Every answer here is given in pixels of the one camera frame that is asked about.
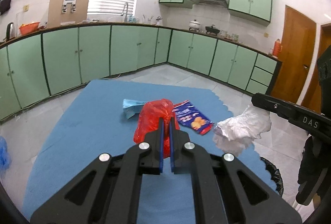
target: white pot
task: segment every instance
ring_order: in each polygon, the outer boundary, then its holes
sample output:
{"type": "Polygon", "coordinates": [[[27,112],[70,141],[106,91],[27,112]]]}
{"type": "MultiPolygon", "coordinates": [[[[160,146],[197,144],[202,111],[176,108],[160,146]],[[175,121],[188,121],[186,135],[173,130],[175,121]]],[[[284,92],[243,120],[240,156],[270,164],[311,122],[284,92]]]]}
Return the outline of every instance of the white pot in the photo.
{"type": "Polygon", "coordinates": [[[200,29],[201,23],[199,23],[197,20],[190,21],[190,28],[193,29],[200,29]]]}

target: range hood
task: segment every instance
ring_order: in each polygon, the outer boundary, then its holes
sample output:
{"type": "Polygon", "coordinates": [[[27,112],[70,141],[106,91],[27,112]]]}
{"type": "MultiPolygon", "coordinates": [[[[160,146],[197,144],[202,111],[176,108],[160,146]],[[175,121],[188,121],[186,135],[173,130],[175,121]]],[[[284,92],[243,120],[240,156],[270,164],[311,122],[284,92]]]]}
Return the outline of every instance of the range hood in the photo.
{"type": "Polygon", "coordinates": [[[190,0],[197,5],[220,5],[228,8],[228,4],[225,0],[190,0]]]}

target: silver screw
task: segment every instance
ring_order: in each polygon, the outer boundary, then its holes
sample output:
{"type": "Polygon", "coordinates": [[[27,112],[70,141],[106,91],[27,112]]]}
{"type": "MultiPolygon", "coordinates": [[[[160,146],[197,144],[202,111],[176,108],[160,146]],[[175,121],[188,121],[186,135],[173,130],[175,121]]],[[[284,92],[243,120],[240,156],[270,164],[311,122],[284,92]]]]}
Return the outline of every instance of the silver screw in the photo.
{"type": "Polygon", "coordinates": [[[149,143],[142,142],[139,144],[139,148],[142,150],[148,149],[149,148],[149,143]]]}
{"type": "Polygon", "coordinates": [[[233,161],[234,160],[234,156],[231,153],[224,154],[223,158],[226,161],[233,161]]]}
{"type": "Polygon", "coordinates": [[[193,144],[192,142],[187,142],[184,144],[184,147],[186,149],[193,149],[195,147],[195,144],[193,144]]]}
{"type": "Polygon", "coordinates": [[[102,153],[100,156],[99,156],[99,160],[100,161],[108,161],[110,159],[110,155],[108,153],[102,153]]]}

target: countertop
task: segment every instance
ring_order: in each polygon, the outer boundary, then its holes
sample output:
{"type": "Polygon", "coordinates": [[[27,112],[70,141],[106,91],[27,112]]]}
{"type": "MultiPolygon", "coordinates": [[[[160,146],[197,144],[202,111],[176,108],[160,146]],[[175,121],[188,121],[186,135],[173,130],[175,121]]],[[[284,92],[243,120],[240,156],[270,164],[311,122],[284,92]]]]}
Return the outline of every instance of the countertop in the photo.
{"type": "Polygon", "coordinates": [[[234,41],[231,41],[231,40],[228,40],[228,39],[225,39],[225,38],[221,38],[221,37],[218,37],[218,36],[212,36],[212,35],[208,35],[206,33],[197,33],[197,32],[189,31],[189,30],[186,30],[186,29],[171,28],[171,27],[167,27],[167,26],[159,26],[159,25],[151,25],[151,24],[140,24],[140,23],[124,23],[124,22],[91,22],[91,23],[70,24],[70,25],[53,27],[53,28],[45,28],[45,29],[42,29],[42,30],[37,30],[33,33],[29,33],[29,34],[26,34],[26,35],[15,37],[15,38],[13,38],[9,41],[6,41],[6,42],[0,44],[0,49],[3,48],[3,47],[6,47],[6,46],[8,46],[8,45],[10,45],[10,44],[12,44],[16,41],[18,41],[18,40],[21,40],[21,39],[24,39],[24,38],[27,38],[27,37],[30,37],[30,36],[33,36],[33,35],[52,32],[52,31],[56,31],[56,30],[62,30],[62,29],[69,29],[69,28],[76,28],[76,27],[86,27],[86,26],[96,26],[96,25],[132,25],[132,26],[145,26],[145,27],[165,28],[165,29],[170,29],[170,30],[183,31],[183,32],[187,32],[187,33],[193,33],[193,34],[198,34],[198,35],[203,35],[203,36],[208,36],[208,37],[211,37],[211,38],[216,38],[216,39],[219,39],[219,40],[223,40],[225,42],[229,42],[229,43],[232,43],[232,44],[244,47],[244,48],[248,48],[252,51],[260,53],[260,54],[262,54],[262,55],[264,55],[264,56],[266,56],[270,59],[273,59],[275,61],[280,61],[280,60],[276,59],[275,57],[272,57],[272,56],[270,56],[270,55],[268,55],[264,52],[261,52],[257,49],[254,49],[254,48],[251,48],[249,46],[240,44],[238,42],[234,42],[234,41]]]}

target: white plastic bag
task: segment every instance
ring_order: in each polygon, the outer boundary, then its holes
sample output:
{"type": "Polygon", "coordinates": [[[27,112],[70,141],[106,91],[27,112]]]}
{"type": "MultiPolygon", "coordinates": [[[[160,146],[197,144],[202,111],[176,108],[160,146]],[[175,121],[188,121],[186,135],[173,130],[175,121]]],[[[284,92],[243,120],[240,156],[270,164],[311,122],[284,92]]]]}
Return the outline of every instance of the white plastic bag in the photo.
{"type": "Polygon", "coordinates": [[[248,106],[237,117],[220,121],[214,128],[213,141],[224,152],[238,156],[253,140],[261,139],[261,133],[270,131],[270,112],[248,106]]]}

